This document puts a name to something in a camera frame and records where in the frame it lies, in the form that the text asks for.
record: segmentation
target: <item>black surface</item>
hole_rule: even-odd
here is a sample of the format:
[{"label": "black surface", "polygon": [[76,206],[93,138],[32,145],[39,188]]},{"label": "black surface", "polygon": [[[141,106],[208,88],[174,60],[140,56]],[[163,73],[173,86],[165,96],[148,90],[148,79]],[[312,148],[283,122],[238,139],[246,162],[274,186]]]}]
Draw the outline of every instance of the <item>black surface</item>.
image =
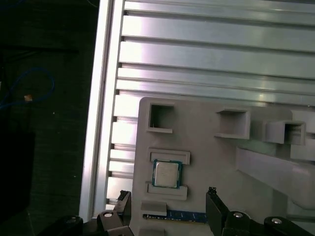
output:
[{"label": "black surface", "polygon": [[[5,138],[3,127],[35,134],[30,204],[0,225],[0,235],[31,236],[60,217],[79,213],[97,13],[85,0],[26,0],[0,12],[1,45],[79,51],[43,52],[6,65],[9,85],[29,68],[43,67],[55,77],[56,88],[43,102],[0,110],[1,138]],[[12,58],[22,54],[21,49],[3,52]],[[43,95],[49,87],[50,81],[34,72],[20,82],[12,99]],[[2,86],[0,100],[6,91]],[[10,156],[0,150],[0,158]],[[21,186],[14,183],[12,187]],[[8,207],[18,204],[16,200]]]}]

